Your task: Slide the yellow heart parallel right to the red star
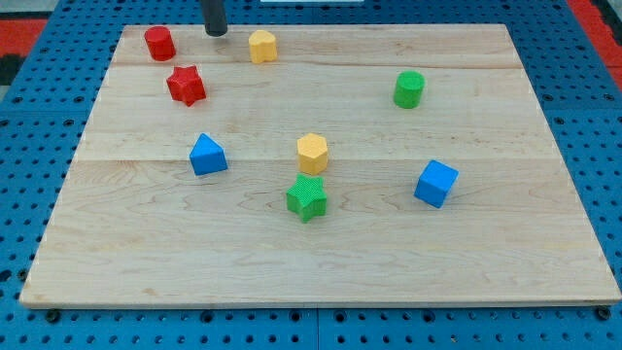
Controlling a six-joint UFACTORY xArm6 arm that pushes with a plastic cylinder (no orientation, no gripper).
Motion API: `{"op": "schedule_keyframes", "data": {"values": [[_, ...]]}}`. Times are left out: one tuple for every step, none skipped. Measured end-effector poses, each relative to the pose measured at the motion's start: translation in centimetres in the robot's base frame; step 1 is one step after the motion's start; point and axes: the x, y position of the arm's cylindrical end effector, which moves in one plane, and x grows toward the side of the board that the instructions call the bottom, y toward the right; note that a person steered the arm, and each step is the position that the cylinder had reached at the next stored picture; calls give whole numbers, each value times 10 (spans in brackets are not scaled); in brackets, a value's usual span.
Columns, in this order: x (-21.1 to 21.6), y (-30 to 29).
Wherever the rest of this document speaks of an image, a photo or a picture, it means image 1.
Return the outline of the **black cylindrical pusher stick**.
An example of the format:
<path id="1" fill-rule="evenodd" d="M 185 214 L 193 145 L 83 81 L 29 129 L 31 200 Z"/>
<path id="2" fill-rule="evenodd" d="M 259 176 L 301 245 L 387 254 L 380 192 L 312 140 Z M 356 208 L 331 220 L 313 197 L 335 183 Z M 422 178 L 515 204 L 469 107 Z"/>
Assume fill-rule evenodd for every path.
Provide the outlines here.
<path id="1" fill-rule="evenodd" d="M 208 36 L 221 37 L 228 30 L 224 0 L 199 0 Z"/>

